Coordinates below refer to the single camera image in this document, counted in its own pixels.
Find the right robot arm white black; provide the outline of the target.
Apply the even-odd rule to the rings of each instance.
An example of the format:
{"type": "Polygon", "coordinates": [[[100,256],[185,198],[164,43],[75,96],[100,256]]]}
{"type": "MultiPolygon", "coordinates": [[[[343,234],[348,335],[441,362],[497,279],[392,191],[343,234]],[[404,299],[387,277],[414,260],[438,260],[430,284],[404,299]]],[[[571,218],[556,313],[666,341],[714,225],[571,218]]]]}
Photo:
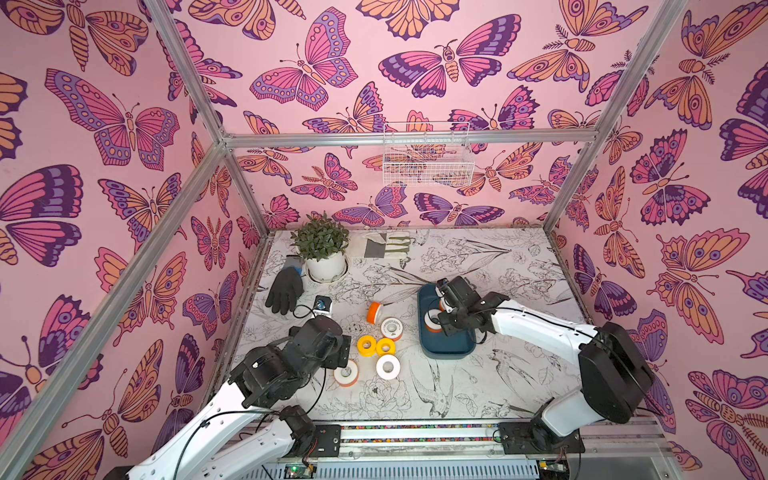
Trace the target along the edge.
{"type": "Polygon", "coordinates": [[[627,423],[650,392],[656,376],[622,326],[575,323],[534,310],[511,297],[481,296],[458,276],[434,286],[446,335],[478,330],[515,337],[579,369],[580,386],[539,408],[530,422],[539,442],[555,444],[584,426],[607,420],[627,423]]]}

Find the teal plastic storage box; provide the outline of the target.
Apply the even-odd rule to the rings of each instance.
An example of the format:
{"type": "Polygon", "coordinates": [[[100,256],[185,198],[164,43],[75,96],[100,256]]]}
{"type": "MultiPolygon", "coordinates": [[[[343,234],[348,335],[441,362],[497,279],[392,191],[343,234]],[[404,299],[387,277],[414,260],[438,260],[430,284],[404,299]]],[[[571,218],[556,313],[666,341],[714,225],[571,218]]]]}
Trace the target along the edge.
{"type": "Polygon", "coordinates": [[[434,284],[420,288],[417,294],[419,343],[427,358],[435,360],[460,360],[472,354],[476,347],[473,332],[460,331],[448,336],[442,330],[428,328],[427,319],[436,318],[440,312],[439,297],[434,284]]]}

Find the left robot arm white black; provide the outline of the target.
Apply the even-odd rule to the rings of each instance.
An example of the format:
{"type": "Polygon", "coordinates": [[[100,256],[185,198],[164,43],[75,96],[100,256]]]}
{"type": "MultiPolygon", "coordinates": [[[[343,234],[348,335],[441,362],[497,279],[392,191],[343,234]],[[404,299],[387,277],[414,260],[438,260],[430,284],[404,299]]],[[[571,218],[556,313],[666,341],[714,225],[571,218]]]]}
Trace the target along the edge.
{"type": "Polygon", "coordinates": [[[289,404],[322,370],[347,367],[352,340],[321,315],[250,350],[218,392],[163,447],[110,479],[236,479],[318,441],[308,410],[289,404]]]}

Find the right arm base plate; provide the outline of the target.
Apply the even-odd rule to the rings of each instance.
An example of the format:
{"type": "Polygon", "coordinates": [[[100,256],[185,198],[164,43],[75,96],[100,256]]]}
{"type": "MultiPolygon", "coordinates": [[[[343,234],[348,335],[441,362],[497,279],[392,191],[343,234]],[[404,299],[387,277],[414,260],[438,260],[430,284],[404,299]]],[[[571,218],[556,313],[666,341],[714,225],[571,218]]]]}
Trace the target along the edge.
{"type": "Polygon", "coordinates": [[[510,421],[498,425],[498,433],[504,453],[512,454],[582,454],[586,451],[580,431],[560,437],[550,432],[543,424],[535,422],[510,421]]]}

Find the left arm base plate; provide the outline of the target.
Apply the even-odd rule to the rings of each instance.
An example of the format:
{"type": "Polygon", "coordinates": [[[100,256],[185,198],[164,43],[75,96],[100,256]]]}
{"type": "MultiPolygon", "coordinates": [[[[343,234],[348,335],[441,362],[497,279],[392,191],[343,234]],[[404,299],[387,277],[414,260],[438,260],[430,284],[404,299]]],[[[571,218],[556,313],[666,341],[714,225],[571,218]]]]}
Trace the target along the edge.
{"type": "Polygon", "coordinates": [[[339,424],[314,426],[292,435],[294,443],[288,457],[338,457],[341,448],[342,427],[339,424]]]}

